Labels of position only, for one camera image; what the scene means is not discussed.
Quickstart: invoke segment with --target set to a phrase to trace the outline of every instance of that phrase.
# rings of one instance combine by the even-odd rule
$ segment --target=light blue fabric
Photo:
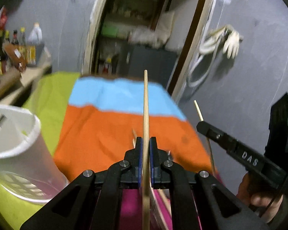
[[[128,79],[106,80],[100,77],[79,78],[69,98],[69,105],[93,105],[101,111],[143,114],[144,85],[142,81]],[[148,84],[149,114],[176,117],[185,121],[178,106],[163,87]]]

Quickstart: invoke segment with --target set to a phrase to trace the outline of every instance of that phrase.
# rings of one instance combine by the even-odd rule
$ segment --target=dark cabinet
[[[119,56],[118,75],[144,78],[144,70],[147,70],[148,80],[157,82],[166,89],[176,59],[176,52],[125,44]]]

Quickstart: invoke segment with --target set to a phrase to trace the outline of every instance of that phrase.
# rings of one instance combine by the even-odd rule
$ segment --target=translucent plastic basket
[[[46,147],[40,120],[29,110],[0,105],[0,183],[13,195],[39,204],[69,183]]]

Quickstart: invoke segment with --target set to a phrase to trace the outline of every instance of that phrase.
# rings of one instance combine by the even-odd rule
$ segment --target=yellow bottle cap
[[[3,36],[3,30],[0,30],[0,37]]]

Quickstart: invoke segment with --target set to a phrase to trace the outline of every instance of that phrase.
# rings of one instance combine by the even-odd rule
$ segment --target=orange fabric
[[[209,156],[189,122],[174,117],[149,120],[150,136],[157,138],[159,149],[171,150],[174,161],[186,170],[211,172]],[[69,105],[54,161],[70,181],[87,169],[106,170],[133,148],[132,129],[142,136],[143,116]]]

